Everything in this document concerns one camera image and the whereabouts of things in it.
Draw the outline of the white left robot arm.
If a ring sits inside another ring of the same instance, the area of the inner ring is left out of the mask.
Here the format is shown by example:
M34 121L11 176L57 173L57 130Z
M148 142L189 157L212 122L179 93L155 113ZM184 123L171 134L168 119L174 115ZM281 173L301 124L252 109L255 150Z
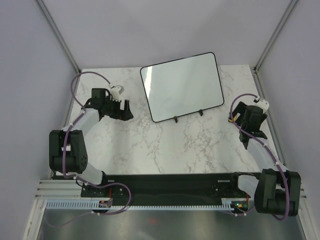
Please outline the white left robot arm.
M50 169L63 174L66 179L74 178L92 185L92 191L98 197L106 196L110 188L106 174L89 163L85 136L106 116L121 121L134 118L130 101L121 100L123 91L124 87L120 85L110 89L92 88L91 98L80 108L73 122L49 133Z

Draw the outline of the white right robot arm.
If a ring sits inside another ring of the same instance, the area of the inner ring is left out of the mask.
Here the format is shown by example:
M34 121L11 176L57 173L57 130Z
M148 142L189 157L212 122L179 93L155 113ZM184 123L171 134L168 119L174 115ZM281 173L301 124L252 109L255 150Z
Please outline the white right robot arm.
M282 221L295 217L299 211L301 176L290 171L274 155L266 134L260 129L266 120L269 104L265 100L247 105L240 101L231 107L228 121L239 129L239 140L256 161L261 173L255 177L249 173L239 174L228 185L229 193L241 197L244 193L254 199L258 213L273 215Z

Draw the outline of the yellow bone-shaped whiteboard eraser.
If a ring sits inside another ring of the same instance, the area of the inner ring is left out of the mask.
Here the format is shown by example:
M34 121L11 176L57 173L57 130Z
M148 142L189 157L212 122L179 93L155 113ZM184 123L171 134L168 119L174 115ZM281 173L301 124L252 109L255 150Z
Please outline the yellow bone-shaped whiteboard eraser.
M240 122L241 122L241 114L240 114L240 113L235 114L235 115L233 116L233 120L232 120L232 118L231 118L231 115L229 115L229 116L228 116L228 122L229 122L229 123L233 123L233 121L234 121L237 125L239 125Z

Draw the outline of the black-framed small whiteboard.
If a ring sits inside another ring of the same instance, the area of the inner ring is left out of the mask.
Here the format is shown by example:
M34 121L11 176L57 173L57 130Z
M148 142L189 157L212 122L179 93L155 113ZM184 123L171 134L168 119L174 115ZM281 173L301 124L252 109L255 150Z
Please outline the black-framed small whiteboard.
M151 120L167 120L225 103L216 56L205 52L139 70Z

